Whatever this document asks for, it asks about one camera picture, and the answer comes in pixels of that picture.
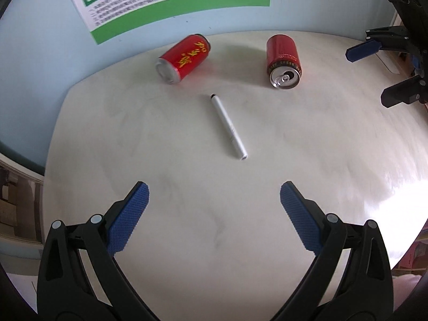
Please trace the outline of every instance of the table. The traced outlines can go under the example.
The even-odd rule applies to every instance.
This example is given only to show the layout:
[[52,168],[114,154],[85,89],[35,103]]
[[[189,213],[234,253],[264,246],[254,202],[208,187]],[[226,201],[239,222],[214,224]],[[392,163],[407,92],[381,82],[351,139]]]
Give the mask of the table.
[[[104,213],[146,182],[149,205],[115,257],[161,320],[269,320],[278,311],[314,257],[281,206],[287,180],[345,222],[376,220],[391,266],[428,217],[426,112],[380,104],[402,77],[375,55],[347,62],[356,40],[286,32],[303,76],[294,89],[274,89],[265,45],[276,33],[209,37],[208,59],[174,86],[154,70],[169,46],[142,53],[76,84],[63,104],[45,175],[45,233],[56,219],[70,225]],[[248,150],[245,161],[213,93]]]

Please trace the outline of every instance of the red can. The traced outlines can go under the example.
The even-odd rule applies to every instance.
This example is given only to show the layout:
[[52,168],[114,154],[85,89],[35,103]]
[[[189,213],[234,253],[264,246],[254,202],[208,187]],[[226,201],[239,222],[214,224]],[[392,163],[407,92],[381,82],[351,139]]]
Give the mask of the red can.
[[302,76],[296,44],[287,35],[272,36],[266,44],[267,74],[270,83],[279,89],[298,85]]
[[158,59],[156,70],[167,83],[179,83],[205,60],[210,49],[210,43],[201,34],[189,35]]

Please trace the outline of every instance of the tipped red can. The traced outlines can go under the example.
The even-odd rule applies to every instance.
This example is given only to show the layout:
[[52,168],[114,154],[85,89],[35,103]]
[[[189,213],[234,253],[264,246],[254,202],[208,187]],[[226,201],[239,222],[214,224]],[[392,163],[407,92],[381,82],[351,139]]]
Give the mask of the tipped red can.
[[156,70],[165,82],[179,83],[206,59],[210,49],[201,34],[189,35],[158,59]]
[[287,35],[272,36],[266,44],[267,74],[275,88],[290,89],[302,76],[296,44]]

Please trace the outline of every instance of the wall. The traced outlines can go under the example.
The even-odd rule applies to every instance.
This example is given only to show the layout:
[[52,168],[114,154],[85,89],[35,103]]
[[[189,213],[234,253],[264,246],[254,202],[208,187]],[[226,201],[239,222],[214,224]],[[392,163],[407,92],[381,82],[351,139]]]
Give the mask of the wall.
[[71,0],[13,0],[0,21],[0,152],[42,173],[68,89],[104,67],[199,32],[302,30],[363,39],[387,0],[271,0],[145,25],[97,46]]

